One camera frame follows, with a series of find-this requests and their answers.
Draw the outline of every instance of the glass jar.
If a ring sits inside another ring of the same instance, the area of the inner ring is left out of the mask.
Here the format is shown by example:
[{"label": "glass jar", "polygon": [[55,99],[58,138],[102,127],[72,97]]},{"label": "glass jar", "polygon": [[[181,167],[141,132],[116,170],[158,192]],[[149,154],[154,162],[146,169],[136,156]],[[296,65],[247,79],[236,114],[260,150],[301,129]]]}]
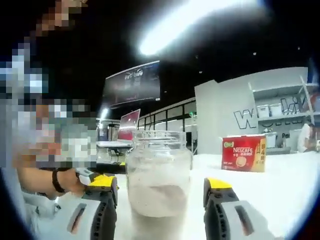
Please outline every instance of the glass jar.
[{"label": "glass jar", "polygon": [[192,153],[186,133],[136,131],[126,154],[133,239],[179,240],[187,209]]}]

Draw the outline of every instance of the screen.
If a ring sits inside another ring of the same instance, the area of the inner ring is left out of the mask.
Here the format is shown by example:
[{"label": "screen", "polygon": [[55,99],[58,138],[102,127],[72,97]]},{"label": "screen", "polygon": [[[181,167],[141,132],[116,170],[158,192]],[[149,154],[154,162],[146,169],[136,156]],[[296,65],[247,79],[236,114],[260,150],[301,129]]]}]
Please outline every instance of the screen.
[{"label": "screen", "polygon": [[140,109],[130,112],[121,117],[120,126],[118,130],[118,140],[133,140],[133,131],[137,129],[139,116]]},{"label": "screen", "polygon": [[136,66],[105,79],[103,101],[109,106],[160,100],[159,61]]}]

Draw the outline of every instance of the white counter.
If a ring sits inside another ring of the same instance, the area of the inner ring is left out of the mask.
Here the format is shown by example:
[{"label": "white counter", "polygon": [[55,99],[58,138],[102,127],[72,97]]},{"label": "white counter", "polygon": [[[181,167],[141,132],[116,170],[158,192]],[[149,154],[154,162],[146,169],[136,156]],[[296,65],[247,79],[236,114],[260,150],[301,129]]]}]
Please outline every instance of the white counter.
[{"label": "white counter", "polygon": [[[264,173],[221,170],[221,155],[194,156],[191,191],[183,240],[205,240],[203,183],[226,181],[240,200],[250,202],[268,221],[275,237],[288,237],[300,227],[319,193],[320,154],[306,152],[266,157]],[[118,208],[115,240],[130,240],[131,212],[126,177],[117,175]]]}]

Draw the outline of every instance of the black bracelet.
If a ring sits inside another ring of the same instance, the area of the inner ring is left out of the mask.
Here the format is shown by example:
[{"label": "black bracelet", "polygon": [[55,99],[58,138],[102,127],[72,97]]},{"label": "black bracelet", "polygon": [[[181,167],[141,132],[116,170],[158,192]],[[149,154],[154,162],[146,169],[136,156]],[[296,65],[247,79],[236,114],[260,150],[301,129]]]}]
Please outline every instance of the black bracelet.
[{"label": "black bracelet", "polygon": [[52,172],[52,184],[58,193],[63,194],[65,193],[65,190],[60,186],[60,183],[58,182],[58,172],[59,171],[57,169]]}]

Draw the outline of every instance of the nescafe box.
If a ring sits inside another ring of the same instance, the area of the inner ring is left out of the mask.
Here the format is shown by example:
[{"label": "nescafe box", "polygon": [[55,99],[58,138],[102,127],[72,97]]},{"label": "nescafe box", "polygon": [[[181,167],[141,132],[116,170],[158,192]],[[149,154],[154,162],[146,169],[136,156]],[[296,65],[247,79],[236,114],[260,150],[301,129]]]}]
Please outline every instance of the nescafe box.
[{"label": "nescafe box", "polygon": [[264,172],[266,136],[242,135],[224,137],[221,168],[242,172]]}]

